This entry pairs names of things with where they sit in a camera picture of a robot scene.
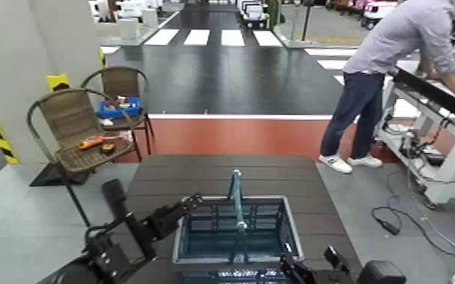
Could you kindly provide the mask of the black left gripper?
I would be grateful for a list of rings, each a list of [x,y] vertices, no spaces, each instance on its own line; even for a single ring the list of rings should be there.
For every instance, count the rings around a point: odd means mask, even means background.
[[[165,239],[178,229],[178,221],[182,217],[190,216],[202,204],[203,197],[200,193],[184,197],[181,205],[174,207],[166,205],[156,209],[147,218],[147,226],[153,231],[155,239]]]

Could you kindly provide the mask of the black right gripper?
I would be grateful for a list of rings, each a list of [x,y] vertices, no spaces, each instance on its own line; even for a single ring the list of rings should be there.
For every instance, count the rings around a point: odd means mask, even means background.
[[[280,269],[292,281],[298,284],[355,284],[351,278],[347,259],[332,246],[328,245],[323,253],[324,258],[334,270],[308,270],[294,260],[291,245],[285,242],[280,255]]]

